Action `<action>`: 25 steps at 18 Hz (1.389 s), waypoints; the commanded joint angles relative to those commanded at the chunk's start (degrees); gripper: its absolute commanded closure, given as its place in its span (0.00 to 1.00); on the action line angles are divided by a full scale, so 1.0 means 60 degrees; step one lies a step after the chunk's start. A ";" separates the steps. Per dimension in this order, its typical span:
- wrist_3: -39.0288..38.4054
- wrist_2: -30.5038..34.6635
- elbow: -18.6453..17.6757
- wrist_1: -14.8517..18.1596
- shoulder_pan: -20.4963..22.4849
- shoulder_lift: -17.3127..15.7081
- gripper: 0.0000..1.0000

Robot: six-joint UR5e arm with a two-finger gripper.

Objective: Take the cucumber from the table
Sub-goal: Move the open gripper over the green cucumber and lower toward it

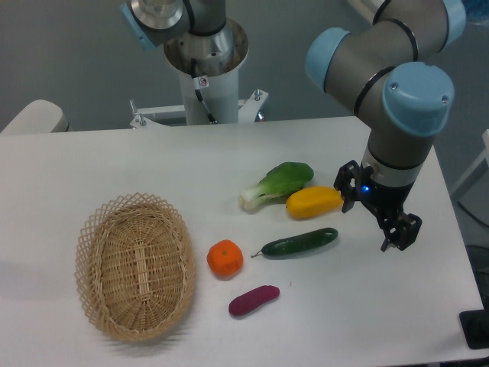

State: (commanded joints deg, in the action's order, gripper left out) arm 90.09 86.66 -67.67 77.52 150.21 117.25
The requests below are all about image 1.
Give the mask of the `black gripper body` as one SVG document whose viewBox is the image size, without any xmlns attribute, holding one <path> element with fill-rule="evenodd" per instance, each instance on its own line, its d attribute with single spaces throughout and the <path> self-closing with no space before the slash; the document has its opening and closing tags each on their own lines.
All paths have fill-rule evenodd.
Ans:
<svg viewBox="0 0 489 367">
<path fill-rule="evenodd" d="M 378 221 L 394 221 L 414 183 L 414 169 L 362 164 L 360 201 Z"/>
</svg>

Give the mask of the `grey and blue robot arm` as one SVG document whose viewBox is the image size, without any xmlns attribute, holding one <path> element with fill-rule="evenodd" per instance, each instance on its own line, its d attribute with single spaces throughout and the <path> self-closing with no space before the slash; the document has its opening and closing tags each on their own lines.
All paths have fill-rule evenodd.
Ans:
<svg viewBox="0 0 489 367">
<path fill-rule="evenodd" d="M 120 10 L 143 48 L 164 47 L 188 125 L 254 120 L 238 104 L 248 39 L 223 1 L 125 1 Z M 334 187 L 344 211 L 360 202 L 376 217 L 385 248 L 406 249 L 422 225 L 403 205 L 455 94 L 449 76 L 425 59 L 465 24 L 460 1 L 384 1 L 364 33 L 330 28 L 307 51 L 306 75 L 371 130 L 361 162 L 342 166 Z"/>
</svg>

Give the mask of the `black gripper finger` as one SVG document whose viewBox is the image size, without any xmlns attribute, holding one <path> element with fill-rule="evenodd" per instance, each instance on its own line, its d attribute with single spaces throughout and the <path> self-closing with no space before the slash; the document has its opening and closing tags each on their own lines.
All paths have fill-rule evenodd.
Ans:
<svg viewBox="0 0 489 367">
<path fill-rule="evenodd" d="M 380 227 L 385 239 L 381 251 L 385 252 L 388 248 L 404 251 L 416 241 L 422 224 L 421 218 L 412 213 L 400 213 L 393 219 L 382 219 Z"/>
<path fill-rule="evenodd" d="M 362 167 L 356 161 L 349 161 L 339 168 L 333 187 L 341 194 L 343 213 L 352 209 L 356 202 L 363 202 L 364 187 L 370 188 L 372 174 L 373 167 Z"/>
</svg>

